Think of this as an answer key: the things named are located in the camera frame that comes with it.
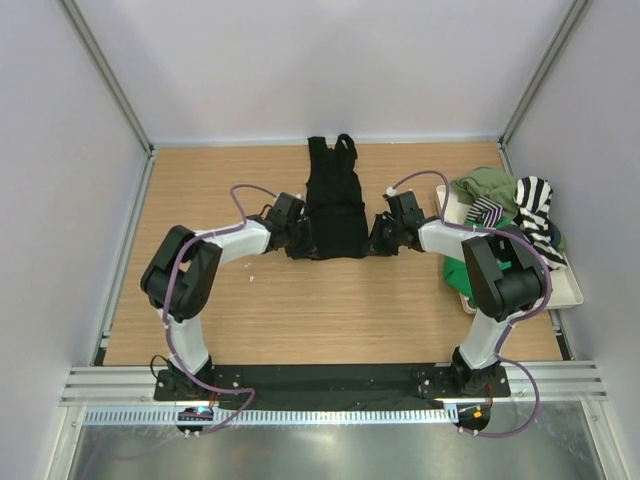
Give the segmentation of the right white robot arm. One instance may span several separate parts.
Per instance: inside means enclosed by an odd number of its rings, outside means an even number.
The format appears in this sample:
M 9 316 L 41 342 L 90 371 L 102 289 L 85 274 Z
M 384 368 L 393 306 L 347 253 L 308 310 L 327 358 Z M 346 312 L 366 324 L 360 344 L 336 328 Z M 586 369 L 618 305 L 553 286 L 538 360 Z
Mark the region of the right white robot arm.
M 392 256 L 407 247 L 456 259 L 466 267 L 476 313 L 452 354 L 450 381 L 459 394 L 472 396 L 494 377 L 515 319 L 547 293 L 544 264 L 511 228 L 484 229 L 427 217 L 410 191 L 390 189 L 383 198 L 388 209 L 375 217 L 371 254 Z

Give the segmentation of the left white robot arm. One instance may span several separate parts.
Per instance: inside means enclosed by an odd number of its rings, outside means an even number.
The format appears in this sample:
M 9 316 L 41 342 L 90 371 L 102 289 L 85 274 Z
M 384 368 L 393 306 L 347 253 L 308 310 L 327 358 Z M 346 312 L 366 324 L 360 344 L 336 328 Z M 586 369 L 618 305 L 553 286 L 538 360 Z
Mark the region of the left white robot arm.
M 217 271 L 244 257 L 287 247 L 300 237 L 304 201 L 282 192 L 262 214 L 243 215 L 236 224 L 193 231 L 172 227 L 140 280 L 140 288 L 161 317 L 169 363 L 179 373 L 178 389 L 189 399 L 212 387 L 213 363 L 201 324 Z

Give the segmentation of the bright green tank top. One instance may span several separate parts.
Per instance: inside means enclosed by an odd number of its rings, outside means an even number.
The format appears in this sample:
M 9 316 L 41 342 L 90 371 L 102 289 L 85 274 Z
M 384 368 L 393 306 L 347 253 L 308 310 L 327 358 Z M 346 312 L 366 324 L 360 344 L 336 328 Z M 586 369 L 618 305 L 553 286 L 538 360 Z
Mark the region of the bright green tank top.
M 465 221 L 464 225 L 484 227 L 484 225 L 480 223 L 468 220 Z M 503 228 L 506 226 L 515 226 L 515 224 L 503 217 L 501 221 L 494 225 L 494 228 Z M 501 270 L 506 270 L 511 267 L 511 262 L 509 261 L 499 262 L 498 264 Z M 443 264 L 443 279 L 448 286 L 458 291 L 461 295 L 467 297 L 475 306 L 475 297 L 472 293 L 468 270 L 464 262 L 456 260 L 455 258 L 445 257 Z

